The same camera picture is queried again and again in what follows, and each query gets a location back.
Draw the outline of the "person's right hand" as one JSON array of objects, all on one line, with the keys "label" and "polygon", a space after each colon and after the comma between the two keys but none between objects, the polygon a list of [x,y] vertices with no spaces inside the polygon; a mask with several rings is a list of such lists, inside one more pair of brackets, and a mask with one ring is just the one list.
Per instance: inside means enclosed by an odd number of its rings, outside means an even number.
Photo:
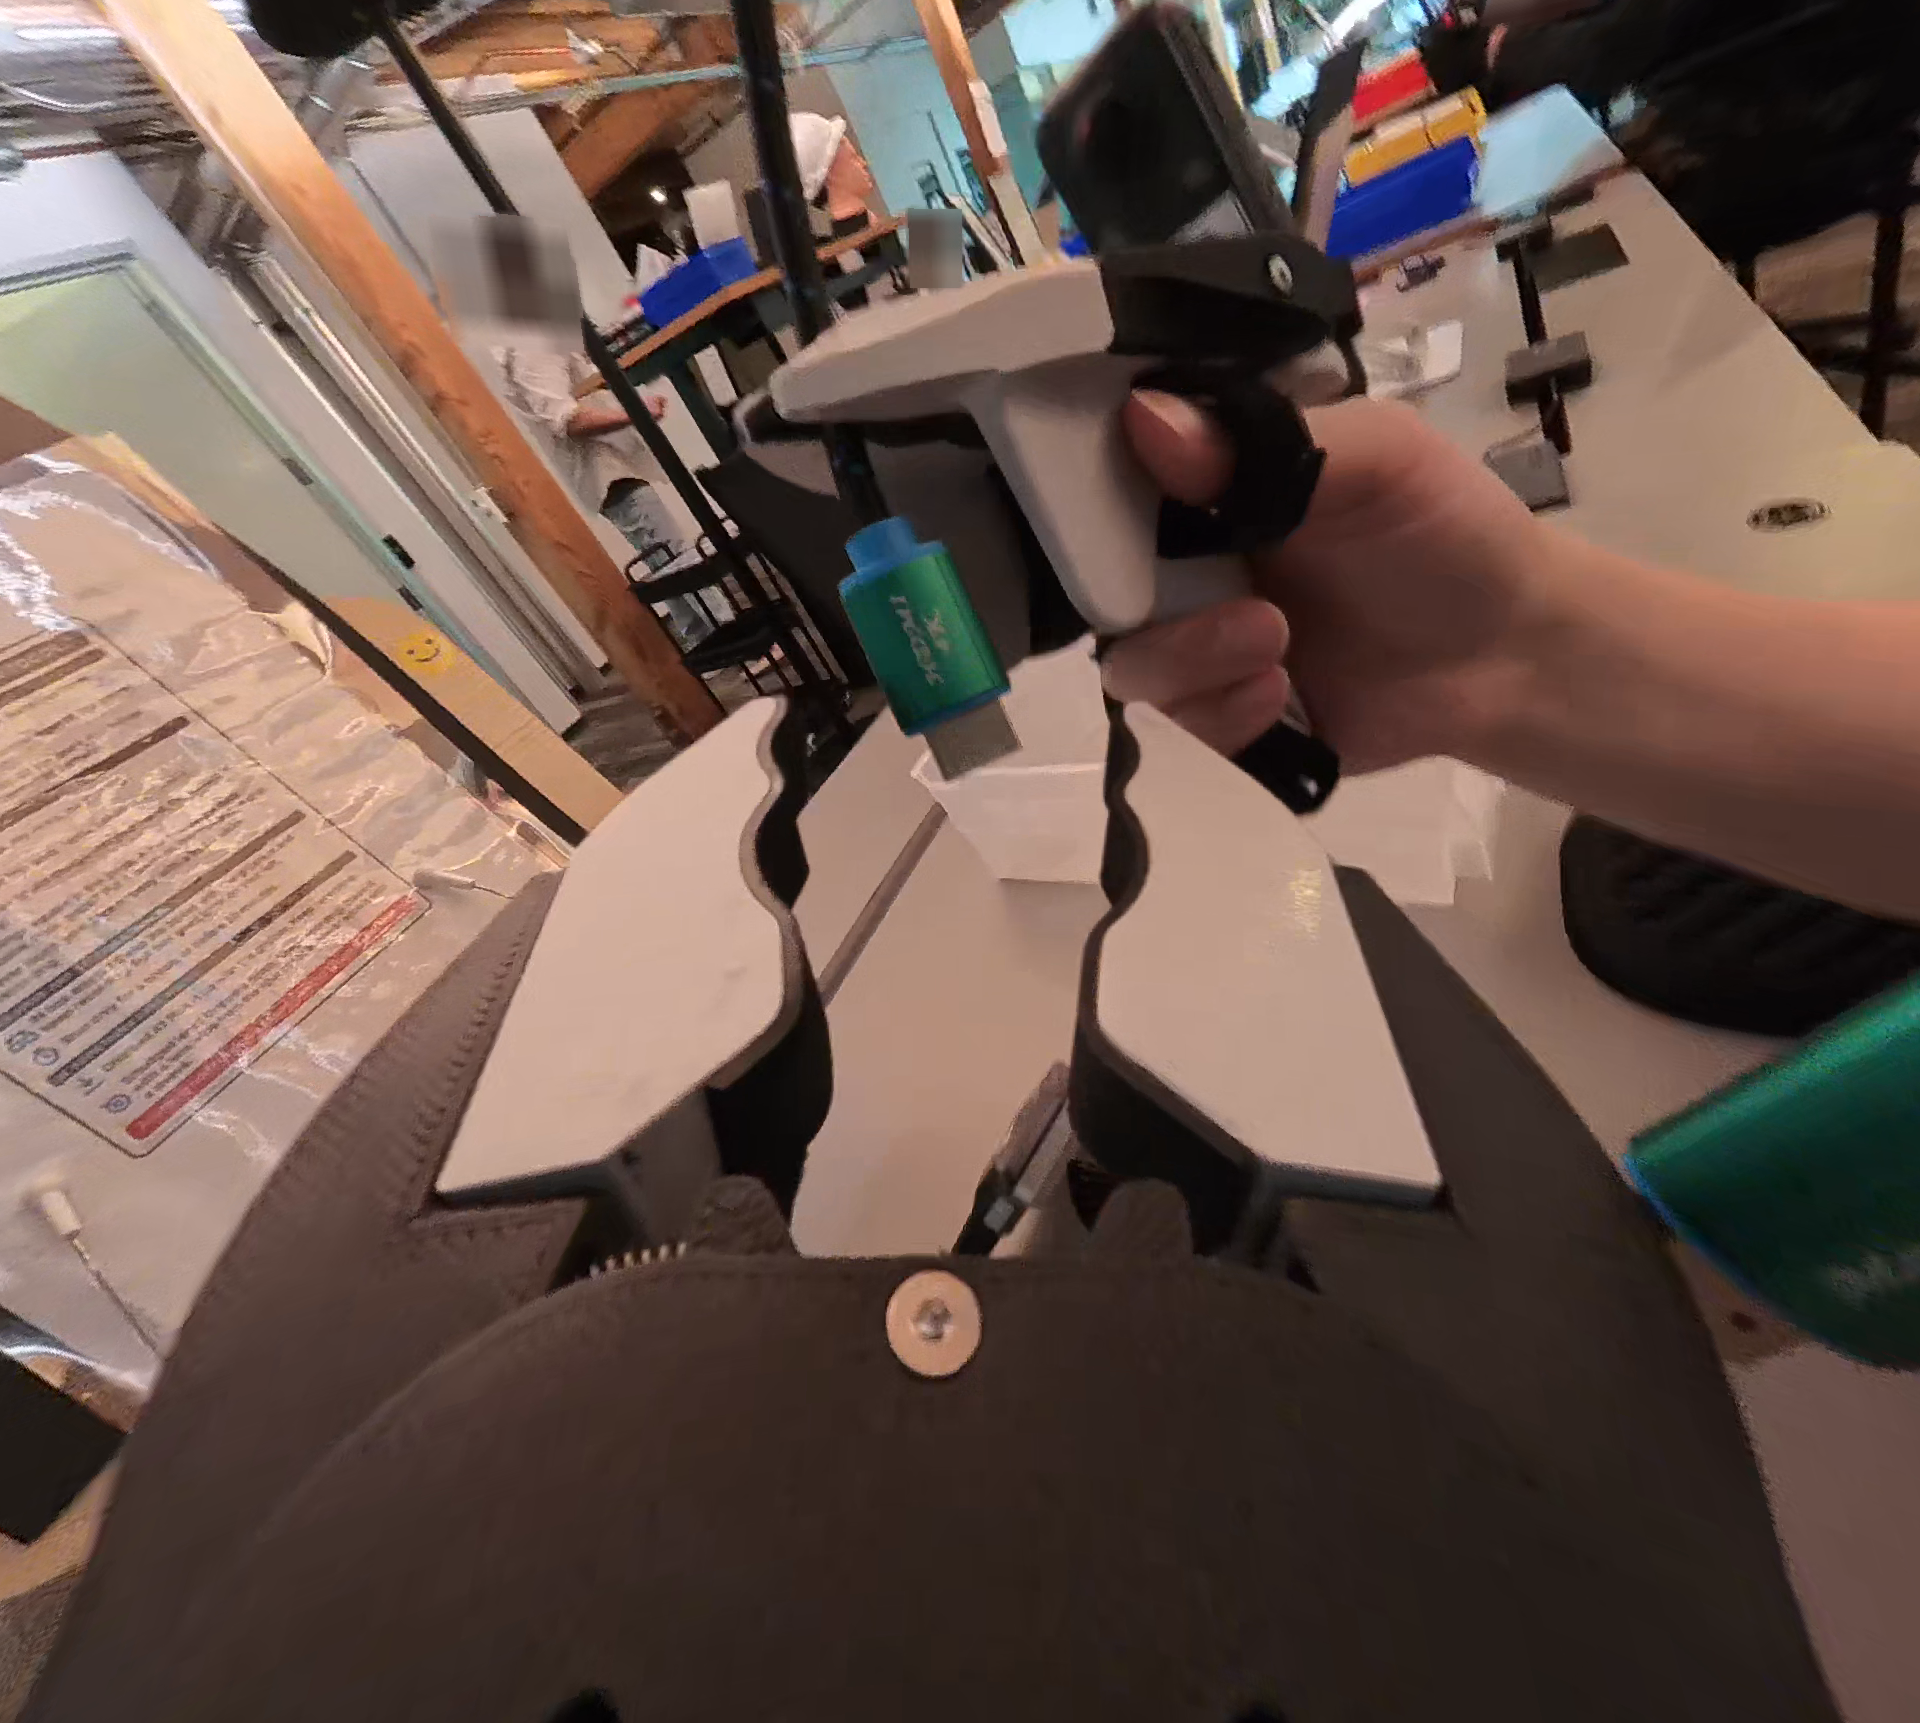
[{"label": "person's right hand", "polygon": [[1298,712],[1355,774],[1449,758],[1508,776],[1550,532],[1404,406],[1306,414],[1322,470],[1246,596],[1108,644],[1106,694],[1237,756]]}]

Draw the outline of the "braided hdmi cable green plugs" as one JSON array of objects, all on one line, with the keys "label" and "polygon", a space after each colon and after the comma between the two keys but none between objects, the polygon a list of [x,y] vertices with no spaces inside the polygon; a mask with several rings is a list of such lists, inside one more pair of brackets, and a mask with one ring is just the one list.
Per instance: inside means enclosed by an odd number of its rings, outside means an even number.
[{"label": "braided hdmi cable green plugs", "polygon": [[[807,346],[839,320],[801,310]],[[927,416],[795,424],[818,440],[855,500],[841,600],[905,732],[965,774],[1012,734],[1001,712],[1014,656],[1003,650],[949,552],[882,516],[872,446],[929,432],[992,468],[992,378],[952,386]],[[1300,818],[1335,794],[1344,764],[1298,712],[1237,756],[1237,768]],[[1624,1154],[1635,1198],[1684,1248],[1789,1327],[1869,1365],[1917,1367],[1917,978],[1839,1016]]]}]

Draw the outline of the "black cushion pad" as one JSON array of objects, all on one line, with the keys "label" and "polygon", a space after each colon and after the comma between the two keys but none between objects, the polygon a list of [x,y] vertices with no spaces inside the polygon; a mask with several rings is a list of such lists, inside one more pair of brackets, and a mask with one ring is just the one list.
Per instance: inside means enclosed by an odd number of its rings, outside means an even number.
[{"label": "black cushion pad", "polygon": [[1614,824],[1575,818],[1556,874],[1576,962],[1627,1002],[1698,1028],[1805,1038],[1917,978],[1917,926]]}]

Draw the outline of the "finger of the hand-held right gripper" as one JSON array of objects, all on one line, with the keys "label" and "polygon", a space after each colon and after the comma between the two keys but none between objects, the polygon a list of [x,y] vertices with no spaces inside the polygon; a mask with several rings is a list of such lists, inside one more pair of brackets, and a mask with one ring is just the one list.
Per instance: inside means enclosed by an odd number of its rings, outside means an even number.
[{"label": "finger of the hand-held right gripper", "polygon": [[836,322],[841,340],[976,330],[1022,340],[1115,340],[1117,322],[1096,262],[998,272],[958,288],[879,296]]},{"label": "finger of the hand-held right gripper", "polygon": [[833,326],[775,374],[783,418],[927,416],[958,406],[952,386],[1104,354],[1104,308],[871,308]]}]

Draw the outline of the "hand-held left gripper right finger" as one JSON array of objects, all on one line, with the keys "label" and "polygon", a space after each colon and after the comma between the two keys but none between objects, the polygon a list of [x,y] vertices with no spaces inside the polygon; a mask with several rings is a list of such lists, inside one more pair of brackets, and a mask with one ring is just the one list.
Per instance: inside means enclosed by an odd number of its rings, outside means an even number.
[{"label": "hand-held left gripper right finger", "polygon": [[1157,710],[1119,710],[1110,734],[1110,910],[1068,1062],[1086,1154],[1198,1214],[1431,1208],[1443,1170],[1314,832]]}]

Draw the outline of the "clear plastic organizer box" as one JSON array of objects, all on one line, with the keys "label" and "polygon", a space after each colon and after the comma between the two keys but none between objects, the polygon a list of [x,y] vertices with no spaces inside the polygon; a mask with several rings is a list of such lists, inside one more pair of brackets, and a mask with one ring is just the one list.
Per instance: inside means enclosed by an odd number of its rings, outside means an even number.
[{"label": "clear plastic organizer box", "polygon": [[[1018,750],[947,778],[930,754],[914,780],[998,880],[1099,880],[1106,836],[1106,712],[1084,650],[1022,664],[1006,700]],[[1458,886],[1495,870],[1507,786],[1453,760],[1362,776],[1308,818],[1343,868],[1366,872],[1401,906],[1451,908]]]}]

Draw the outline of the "blue bin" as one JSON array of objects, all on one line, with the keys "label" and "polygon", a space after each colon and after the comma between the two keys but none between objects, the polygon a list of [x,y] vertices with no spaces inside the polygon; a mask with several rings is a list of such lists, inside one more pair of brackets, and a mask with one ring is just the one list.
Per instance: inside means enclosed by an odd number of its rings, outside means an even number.
[{"label": "blue bin", "polygon": [[650,328],[665,330],[757,274],[757,250],[746,238],[696,248],[636,294],[636,310]]},{"label": "blue bin", "polygon": [[1469,216],[1477,206],[1479,168],[1479,140],[1463,136],[1346,186],[1335,202],[1327,254],[1358,262]]}]

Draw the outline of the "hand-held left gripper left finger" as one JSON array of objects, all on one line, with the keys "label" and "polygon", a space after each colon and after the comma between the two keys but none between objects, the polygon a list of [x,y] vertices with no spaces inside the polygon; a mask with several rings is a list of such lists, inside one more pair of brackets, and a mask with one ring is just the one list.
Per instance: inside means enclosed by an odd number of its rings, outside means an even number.
[{"label": "hand-held left gripper left finger", "polygon": [[453,1208],[584,1200],[691,1230],[724,1178],[797,1212],[834,1098],[797,904],[804,732],[762,698],[576,850],[449,1142]]}]

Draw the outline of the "white framed glass door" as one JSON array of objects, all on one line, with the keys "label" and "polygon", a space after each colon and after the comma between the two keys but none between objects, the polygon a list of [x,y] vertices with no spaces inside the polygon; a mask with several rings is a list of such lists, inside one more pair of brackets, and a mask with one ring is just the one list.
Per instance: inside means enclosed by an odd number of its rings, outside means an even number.
[{"label": "white framed glass door", "polygon": [[5,260],[5,398],[63,432],[110,436],[228,536],[327,600],[402,606],[447,632],[557,734],[582,720],[566,664],[528,642],[433,520],[295,372],[269,396],[243,354],[132,246]]}]

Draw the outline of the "yellow bin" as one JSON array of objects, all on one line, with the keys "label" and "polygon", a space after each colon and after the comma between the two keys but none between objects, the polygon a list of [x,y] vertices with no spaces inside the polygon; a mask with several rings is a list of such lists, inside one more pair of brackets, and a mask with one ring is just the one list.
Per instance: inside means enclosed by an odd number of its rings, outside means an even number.
[{"label": "yellow bin", "polygon": [[1486,116],[1479,92],[1469,88],[1396,116],[1373,120],[1356,132],[1344,158],[1344,184],[1358,188],[1376,182],[1456,142],[1479,144]]}]

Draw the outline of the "white hard hat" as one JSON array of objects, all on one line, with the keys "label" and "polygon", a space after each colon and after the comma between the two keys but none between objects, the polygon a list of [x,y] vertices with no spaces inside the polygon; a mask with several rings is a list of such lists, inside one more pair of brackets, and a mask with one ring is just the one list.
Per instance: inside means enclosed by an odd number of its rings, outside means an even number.
[{"label": "white hard hat", "polygon": [[841,114],[801,110],[790,116],[788,132],[809,208],[829,222],[867,218],[876,182],[853,140],[849,120]]}]

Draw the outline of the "small black table stand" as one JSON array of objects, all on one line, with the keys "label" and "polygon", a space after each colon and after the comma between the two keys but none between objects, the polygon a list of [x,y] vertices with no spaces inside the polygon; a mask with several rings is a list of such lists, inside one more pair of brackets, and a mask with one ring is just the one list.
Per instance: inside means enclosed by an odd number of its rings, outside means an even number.
[{"label": "small black table stand", "polygon": [[1607,224],[1565,232],[1554,218],[1535,216],[1500,236],[1495,250],[1515,286],[1527,340],[1503,366],[1507,404],[1583,392],[1595,378],[1591,344],[1578,330],[1550,330],[1547,296],[1624,268],[1619,234]]},{"label": "small black table stand", "polygon": [[1552,514],[1573,508],[1571,456],[1567,398],[1549,384],[1538,394],[1536,424],[1489,446],[1483,464],[1531,514]]}]

